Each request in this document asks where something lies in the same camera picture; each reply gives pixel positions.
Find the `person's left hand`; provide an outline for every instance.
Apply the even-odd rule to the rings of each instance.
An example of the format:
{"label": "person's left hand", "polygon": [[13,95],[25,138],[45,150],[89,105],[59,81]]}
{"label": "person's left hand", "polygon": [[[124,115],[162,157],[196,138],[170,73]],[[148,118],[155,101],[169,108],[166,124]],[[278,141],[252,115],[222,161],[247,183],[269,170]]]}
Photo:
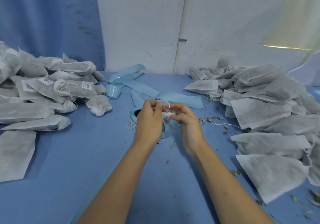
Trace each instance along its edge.
{"label": "person's left hand", "polygon": [[146,100],[137,118],[135,141],[154,146],[162,132],[162,103]]}

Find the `pile of tea bags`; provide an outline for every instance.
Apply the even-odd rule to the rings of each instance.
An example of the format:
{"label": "pile of tea bags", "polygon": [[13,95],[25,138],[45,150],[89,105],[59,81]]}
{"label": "pile of tea bags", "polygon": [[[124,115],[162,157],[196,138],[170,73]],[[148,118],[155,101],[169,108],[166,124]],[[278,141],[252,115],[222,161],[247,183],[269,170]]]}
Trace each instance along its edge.
{"label": "pile of tea bags", "polygon": [[277,65],[190,66],[185,89],[226,105],[247,132],[231,137],[237,160],[265,203],[302,184],[320,186],[320,104]]}
{"label": "pile of tea bags", "polygon": [[58,131],[71,124],[55,115],[78,109],[86,102],[90,111],[102,116],[112,107],[106,81],[90,61],[39,57],[10,48],[0,41],[0,182],[23,178],[35,149],[36,131]]}

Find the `white pipe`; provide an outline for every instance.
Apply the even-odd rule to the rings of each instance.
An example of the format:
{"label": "white pipe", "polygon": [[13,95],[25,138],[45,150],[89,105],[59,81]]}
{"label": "white pipe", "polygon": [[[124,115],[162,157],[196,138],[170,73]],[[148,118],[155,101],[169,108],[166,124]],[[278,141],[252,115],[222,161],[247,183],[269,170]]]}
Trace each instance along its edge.
{"label": "white pipe", "polygon": [[186,39],[184,38],[184,30],[186,26],[186,17],[187,17],[188,7],[189,7],[189,0],[184,0],[176,58],[174,60],[174,65],[173,65],[173,74],[177,74],[182,45],[186,43]]}

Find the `hand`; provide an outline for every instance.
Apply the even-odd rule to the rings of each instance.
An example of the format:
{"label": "hand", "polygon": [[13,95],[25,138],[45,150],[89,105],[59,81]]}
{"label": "hand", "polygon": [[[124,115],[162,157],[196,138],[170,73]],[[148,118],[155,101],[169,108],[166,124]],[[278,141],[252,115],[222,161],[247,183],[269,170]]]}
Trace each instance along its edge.
{"label": "hand", "polygon": [[162,132],[162,103],[146,100],[137,118],[134,140],[154,147]]}
{"label": "hand", "polygon": [[177,113],[171,115],[171,119],[181,124],[181,137],[183,145],[189,155],[194,157],[197,149],[208,144],[203,136],[198,117],[183,103],[172,103],[165,106],[171,112]]}

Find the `white wall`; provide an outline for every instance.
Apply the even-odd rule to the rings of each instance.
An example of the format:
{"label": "white wall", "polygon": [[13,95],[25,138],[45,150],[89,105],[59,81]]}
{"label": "white wall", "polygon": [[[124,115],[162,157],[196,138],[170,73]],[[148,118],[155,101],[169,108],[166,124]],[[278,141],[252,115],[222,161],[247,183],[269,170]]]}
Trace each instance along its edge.
{"label": "white wall", "polygon": [[179,58],[178,73],[189,64],[215,66],[222,54],[237,65],[283,65],[286,71],[299,65],[305,51],[263,47],[264,40],[284,0],[189,0],[187,39]]}
{"label": "white wall", "polygon": [[106,71],[172,73],[184,0],[98,0]]}

